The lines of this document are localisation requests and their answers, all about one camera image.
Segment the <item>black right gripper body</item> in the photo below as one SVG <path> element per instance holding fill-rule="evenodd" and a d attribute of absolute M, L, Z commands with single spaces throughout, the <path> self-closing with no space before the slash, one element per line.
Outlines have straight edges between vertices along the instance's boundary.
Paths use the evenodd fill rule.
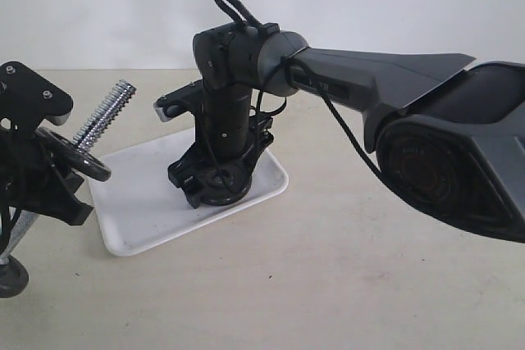
<path fill-rule="evenodd" d="M 263 151 L 274 141 L 270 132 L 273 118 L 249 116 L 236 130 L 215 130 L 202 117 L 195 119 L 195 141 L 180 159 L 167 167 L 168 179 L 176 188 L 189 177 L 196 177 L 202 183 L 203 173 L 219 165 L 237 164 L 243 166 L 252 176 Z"/>

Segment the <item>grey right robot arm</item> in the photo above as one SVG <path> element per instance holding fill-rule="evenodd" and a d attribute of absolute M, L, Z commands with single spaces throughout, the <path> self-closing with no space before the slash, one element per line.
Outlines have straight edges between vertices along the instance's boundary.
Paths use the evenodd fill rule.
<path fill-rule="evenodd" d="M 194 118 L 194 141 L 167 167 L 192 207 L 225 206 L 249 191 L 273 141 L 273 115 L 253 91 L 304 91 L 363 119 L 355 144 L 409 206 L 456 229 L 524 240 L 524 66 L 476 64 L 462 53 L 395 54 L 311 47 L 276 24 L 231 22 L 197 33 L 200 77 L 154 104 L 158 117 Z"/>

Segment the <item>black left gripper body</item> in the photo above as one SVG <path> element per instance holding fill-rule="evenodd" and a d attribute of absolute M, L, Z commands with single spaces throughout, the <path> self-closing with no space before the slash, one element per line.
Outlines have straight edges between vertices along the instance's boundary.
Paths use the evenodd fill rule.
<path fill-rule="evenodd" d="M 68 174 L 66 166 L 60 164 L 54 169 L 52 163 L 42 144 L 36 141 L 35 132 L 24 137 L 1 129 L 1 184 L 10 206 L 23 209 L 50 202 L 59 210 L 64 202 L 78 199 L 75 193 L 80 187 L 69 194 L 62 180 Z"/>

